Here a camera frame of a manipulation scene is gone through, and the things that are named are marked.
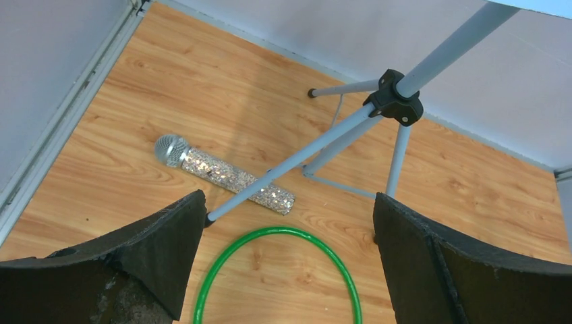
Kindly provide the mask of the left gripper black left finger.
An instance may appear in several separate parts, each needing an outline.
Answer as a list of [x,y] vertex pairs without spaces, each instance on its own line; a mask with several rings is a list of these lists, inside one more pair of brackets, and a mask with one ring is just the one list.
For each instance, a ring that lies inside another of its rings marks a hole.
[[53,252],[1,263],[2,323],[172,323],[206,220],[197,190],[143,219]]

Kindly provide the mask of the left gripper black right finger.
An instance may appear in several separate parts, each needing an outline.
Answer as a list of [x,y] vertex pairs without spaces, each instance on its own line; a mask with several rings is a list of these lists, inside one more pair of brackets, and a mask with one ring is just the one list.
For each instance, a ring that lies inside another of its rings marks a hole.
[[373,223],[398,323],[570,323],[571,266],[493,246],[376,196]]

